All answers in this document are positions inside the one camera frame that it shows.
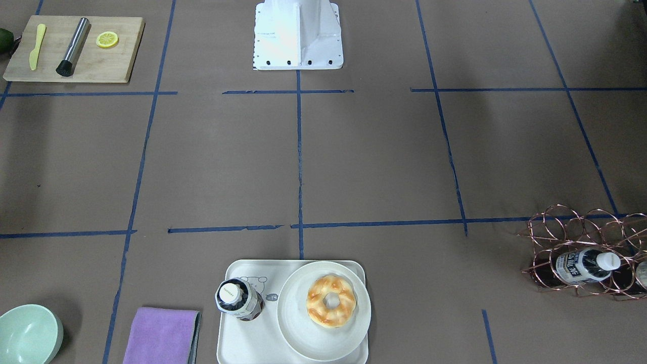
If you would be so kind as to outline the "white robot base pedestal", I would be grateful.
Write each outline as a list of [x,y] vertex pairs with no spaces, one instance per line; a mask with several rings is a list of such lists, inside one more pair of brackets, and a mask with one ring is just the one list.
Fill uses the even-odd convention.
[[265,1],[256,5],[253,69],[334,70],[344,65],[338,5]]

